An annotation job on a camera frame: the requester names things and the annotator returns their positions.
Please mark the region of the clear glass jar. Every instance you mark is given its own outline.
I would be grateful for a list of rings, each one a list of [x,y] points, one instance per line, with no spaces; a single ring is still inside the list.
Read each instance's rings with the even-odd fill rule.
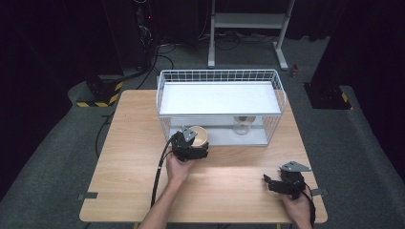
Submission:
[[[235,116],[233,131],[237,135],[246,135],[255,121],[255,116]]]

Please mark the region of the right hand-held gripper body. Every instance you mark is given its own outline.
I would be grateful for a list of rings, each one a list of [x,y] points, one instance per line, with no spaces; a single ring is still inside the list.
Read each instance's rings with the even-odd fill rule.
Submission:
[[[281,183],[278,192],[284,195],[291,195],[293,199],[298,199],[300,194],[305,190],[305,179],[303,172],[310,172],[307,167],[299,162],[290,161],[280,167]]]

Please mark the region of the white wire shelf rack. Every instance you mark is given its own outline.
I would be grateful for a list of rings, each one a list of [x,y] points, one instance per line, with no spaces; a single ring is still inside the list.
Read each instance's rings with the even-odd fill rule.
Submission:
[[[212,146],[267,146],[287,106],[275,70],[169,70],[158,77],[157,111],[169,138],[201,126]],[[235,116],[255,116],[250,131],[233,131]]]

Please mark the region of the grey metal stand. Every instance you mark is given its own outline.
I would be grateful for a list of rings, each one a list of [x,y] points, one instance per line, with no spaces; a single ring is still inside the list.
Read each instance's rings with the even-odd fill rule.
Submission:
[[[279,30],[279,36],[272,43],[274,52],[283,71],[288,69],[288,63],[282,51],[282,45],[288,29],[295,0],[288,0],[285,13],[236,13],[216,12],[216,0],[211,0],[210,34],[207,56],[207,67],[215,68],[215,30],[216,29],[264,29]]]

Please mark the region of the black stand with striped base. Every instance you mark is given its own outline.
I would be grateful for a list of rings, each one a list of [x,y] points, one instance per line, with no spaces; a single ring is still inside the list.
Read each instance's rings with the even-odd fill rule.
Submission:
[[[85,86],[75,103],[78,107],[110,107],[117,101],[122,81],[102,80],[99,76],[85,81]]]
[[[339,87],[305,83],[304,89],[313,109],[351,110],[352,104]]]

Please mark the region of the person's right hand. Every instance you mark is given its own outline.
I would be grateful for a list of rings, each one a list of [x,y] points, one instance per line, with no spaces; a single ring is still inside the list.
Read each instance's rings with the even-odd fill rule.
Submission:
[[[285,205],[290,220],[308,220],[310,222],[309,200],[310,191],[306,189],[297,199],[292,199],[289,195],[280,194],[280,199]]]

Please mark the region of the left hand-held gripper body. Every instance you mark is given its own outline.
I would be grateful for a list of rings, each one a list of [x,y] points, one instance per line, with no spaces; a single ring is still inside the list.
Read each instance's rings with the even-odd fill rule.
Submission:
[[[198,147],[193,147],[196,134],[190,128],[182,126],[179,131],[171,136],[172,153],[180,160],[194,160],[204,158],[198,155]]]

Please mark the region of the person's left hand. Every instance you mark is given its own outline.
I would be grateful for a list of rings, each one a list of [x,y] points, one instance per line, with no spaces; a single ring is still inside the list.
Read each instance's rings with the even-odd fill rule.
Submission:
[[[194,160],[180,161],[173,154],[169,154],[166,158],[168,184],[181,187],[187,181],[194,165]]]

